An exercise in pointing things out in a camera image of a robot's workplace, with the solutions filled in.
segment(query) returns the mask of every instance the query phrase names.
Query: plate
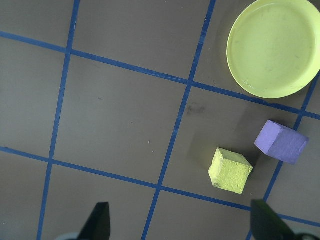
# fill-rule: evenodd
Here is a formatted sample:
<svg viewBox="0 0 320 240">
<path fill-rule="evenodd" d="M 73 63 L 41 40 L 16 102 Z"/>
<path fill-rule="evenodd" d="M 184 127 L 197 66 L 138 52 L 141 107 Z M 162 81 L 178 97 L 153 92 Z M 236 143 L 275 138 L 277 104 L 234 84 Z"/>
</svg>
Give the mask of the plate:
<svg viewBox="0 0 320 240">
<path fill-rule="evenodd" d="M 235 21 L 226 56 L 234 79 L 250 94 L 294 94 L 320 69 L 320 12 L 307 0 L 257 0 Z"/>
</svg>

